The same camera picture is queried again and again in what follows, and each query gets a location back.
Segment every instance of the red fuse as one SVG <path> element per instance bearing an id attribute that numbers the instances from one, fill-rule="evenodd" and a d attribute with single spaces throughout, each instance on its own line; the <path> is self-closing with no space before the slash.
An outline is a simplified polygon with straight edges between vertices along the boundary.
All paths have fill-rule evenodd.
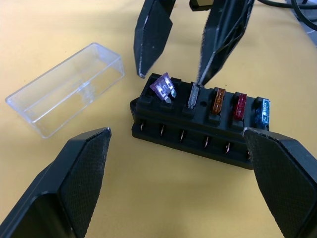
<path id="1" fill-rule="evenodd" d="M 244 115 L 244 109 L 246 107 L 247 95 L 240 93 L 238 98 L 238 103 L 236 104 L 233 112 L 233 117 L 235 120 L 242 120 Z"/>
<path id="2" fill-rule="evenodd" d="M 214 100 L 214 104 L 212 107 L 212 114 L 218 115 L 221 112 L 222 101 L 226 90 L 222 88 L 218 88 L 216 98 Z"/>

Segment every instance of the yellow table surface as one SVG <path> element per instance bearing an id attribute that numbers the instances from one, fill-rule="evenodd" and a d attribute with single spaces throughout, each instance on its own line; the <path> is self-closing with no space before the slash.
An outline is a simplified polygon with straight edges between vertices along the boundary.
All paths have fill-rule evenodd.
<path id="1" fill-rule="evenodd" d="M 66 141 L 109 126 L 112 138 L 88 238 L 281 238 L 253 171 L 133 138 L 133 39 L 142 0 L 0 1 L 0 222 Z M 150 73 L 196 80 L 207 12 L 178 0 Z M 49 139 L 4 101 L 91 42 L 122 56 L 126 76 Z M 317 49 L 289 10 L 256 3 L 245 36 L 207 87 L 271 100 L 272 131 L 317 155 Z"/>

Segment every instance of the clear plastic lid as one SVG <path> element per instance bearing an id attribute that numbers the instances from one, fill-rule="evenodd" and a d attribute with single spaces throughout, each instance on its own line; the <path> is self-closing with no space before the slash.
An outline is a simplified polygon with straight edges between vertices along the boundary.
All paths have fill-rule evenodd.
<path id="1" fill-rule="evenodd" d="M 123 76 L 121 56 L 91 43 L 5 101 L 48 138 Z"/>

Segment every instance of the black cable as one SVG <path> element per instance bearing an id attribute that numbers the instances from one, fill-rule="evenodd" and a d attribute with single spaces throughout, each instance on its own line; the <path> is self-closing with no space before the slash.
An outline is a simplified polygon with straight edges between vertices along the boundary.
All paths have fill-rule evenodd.
<path id="1" fill-rule="evenodd" d="M 269 0 L 258 0 L 258 1 L 269 6 L 275 6 L 275 7 L 281 7 L 281 8 L 294 8 L 293 4 L 289 4 L 289 3 L 281 3 L 281 2 L 275 2 L 275 1 L 269 1 Z M 317 4 L 315 5 L 300 4 L 298 6 L 300 9 L 317 9 Z"/>
<path id="2" fill-rule="evenodd" d="M 301 12 L 298 3 L 296 0 L 291 0 L 292 6 L 294 8 L 295 13 L 297 14 L 298 18 L 304 22 L 308 27 L 312 28 L 313 30 L 317 31 L 317 25 L 313 24 L 311 21 L 307 19 L 307 17 L 304 16 L 304 14 Z"/>

